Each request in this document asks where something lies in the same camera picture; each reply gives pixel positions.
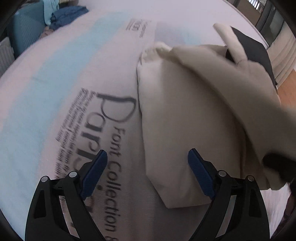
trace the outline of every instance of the white mattress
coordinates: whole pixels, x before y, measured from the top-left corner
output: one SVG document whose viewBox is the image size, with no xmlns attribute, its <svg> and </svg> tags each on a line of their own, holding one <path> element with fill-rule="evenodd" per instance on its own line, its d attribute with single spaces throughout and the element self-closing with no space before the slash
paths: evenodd
<svg viewBox="0 0 296 241">
<path fill-rule="evenodd" d="M 84 0 L 80 1 L 80 4 L 83 2 L 92 10 L 90 6 L 94 2 L 88 4 Z M 102 4 L 100 11 L 112 8 L 130 9 L 136 16 L 143 14 L 141 18 L 155 16 L 157 20 L 166 20 L 176 28 L 194 32 L 195 38 L 192 38 L 186 31 L 181 31 L 177 34 L 181 36 L 181 42 L 175 41 L 176 44 L 223 44 L 212 28 L 217 21 L 231 24 L 263 42 L 249 23 L 222 0 L 215 1 L 217 8 L 213 8 L 208 1 L 188 0 L 176 5 L 167 1 L 141 4 L 136 1 L 99 1 L 97 4 Z M 218 9 L 221 8 L 226 9 L 223 18 L 221 14 L 220 17 L 218 15 Z M 0 162 L 0 176 L 5 177 L 9 184 L 0 184 L 0 193 L 4 194 L 0 196 L 0 207 L 22 238 L 30 199 L 38 179 L 42 175 L 55 177 L 57 152 L 60 147 L 60 143 L 55 140 L 56 134 L 79 90 L 85 88 L 112 96 L 138 98 L 135 69 L 145 43 L 133 44 L 138 43 L 135 36 L 120 38 L 125 37 L 129 17 L 108 15 L 100 22 L 100 11 L 93 11 L 31 46 L 0 79 L 0 154 L 4 160 Z M 124 33 L 117 32 L 118 29 L 124 29 Z M 118 33 L 122 35 L 112 37 L 112 34 Z M 153 36 L 147 41 L 154 41 L 154 37 L 156 38 Z M 127 51 L 120 48 L 123 41 L 126 41 Z M 112 101 L 107 102 L 106 106 L 113 110 L 107 115 L 122 114 L 116 105 L 115 109 L 112 109 Z M 108 131 L 104 132 L 105 137 L 101 136 L 101 148 L 108 150 L 114 126 L 112 122 L 106 126 Z M 170 210 L 165 208 L 145 176 L 138 107 L 131 122 L 126 126 L 121 125 L 121 128 L 126 128 L 128 137 L 125 138 L 124 146 L 126 156 L 122 160 L 125 161 L 127 173 L 124 177 L 125 183 L 122 184 L 125 184 L 126 189 L 120 196 L 121 203 L 118 203 L 122 210 L 122 220 L 118 221 L 118 237 L 126 241 L 138 240 L 139 237 L 145 241 L 160 240 L 161 237 L 171 241 L 188 240 L 207 206 Z M 88 148 L 88 140 L 81 138 L 77 145 L 81 145 L 80 148 Z M 285 187 L 280 191 L 265 192 L 263 198 L 272 234 L 283 216 L 289 191 Z M 95 198 L 99 204 L 103 204 L 105 195 L 97 191 Z M 105 217 L 99 206 L 94 207 L 94 219 L 98 226 L 103 228 Z"/>
<path fill-rule="evenodd" d="M 223 23 L 268 47 L 259 31 L 226 0 L 79 0 L 78 4 L 89 10 L 129 11 L 140 18 L 186 27 L 198 34 L 200 44 L 224 45 L 212 28 L 215 23 Z"/>
</svg>

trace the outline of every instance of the bed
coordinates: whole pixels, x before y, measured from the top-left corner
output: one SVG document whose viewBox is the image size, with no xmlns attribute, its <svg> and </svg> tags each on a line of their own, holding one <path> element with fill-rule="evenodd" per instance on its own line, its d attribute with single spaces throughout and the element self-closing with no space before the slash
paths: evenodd
<svg viewBox="0 0 296 241">
<path fill-rule="evenodd" d="M 110 201 L 106 194 L 107 172 L 93 197 L 86 200 L 103 235 L 126 241 L 189 239 L 208 205 L 167 209 L 146 177 L 135 66 L 139 53 L 154 41 L 170 46 L 223 44 L 212 28 L 221 19 L 267 47 L 228 3 L 213 2 L 225 8 L 223 18 L 215 15 L 208 2 L 203 4 L 210 18 L 190 1 L 182 1 L 186 8 L 175 5 L 170 10 L 165 1 L 141 7 L 129 2 L 132 11 L 119 13 L 113 11 L 126 10 L 125 3 L 99 2 L 101 8 L 96 9 L 93 2 L 81 1 L 80 5 L 90 8 L 88 14 L 37 41 L 2 76 L 0 158 L 4 161 L 0 175 L 7 183 L 0 184 L 0 205 L 21 238 L 39 179 L 43 175 L 60 178 L 79 169 L 101 148 L 115 157 L 124 156 L 122 163 L 114 160 L 111 167 L 121 186 L 117 200 Z M 182 16 L 176 18 L 176 12 Z M 230 12 L 235 17 L 228 17 Z M 262 196 L 272 235 L 290 190 L 285 185 L 279 191 L 262 191 Z M 61 202 L 71 227 L 65 201 Z M 110 202 L 118 212 L 112 224 L 104 213 Z M 219 234 L 225 232 L 227 221 L 224 225 Z"/>
</svg>

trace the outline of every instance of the wall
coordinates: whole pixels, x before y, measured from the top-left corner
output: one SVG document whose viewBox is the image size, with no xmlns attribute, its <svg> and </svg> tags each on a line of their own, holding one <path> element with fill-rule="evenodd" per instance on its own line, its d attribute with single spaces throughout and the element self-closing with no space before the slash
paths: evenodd
<svg viewBox="0 0 296 241">
<path fill-rule="evenodd" d="M 282 105 L 296 107 L 296 72 L 294 70 L 279 87 L 278 94 Z"/>
<path fill-rule="evenodd" d="M 249 3 L 248 0 L 241 0 L 237 9 L 250 20 L 250 22 L 255 26 L 260 18 L 260 13 Z"/>
<path fill-rule="evenodd" d="M 229 3 L 231 3 L 232 5 L 234 4 L 235 0 L 228 0 Z"/>
</svg>

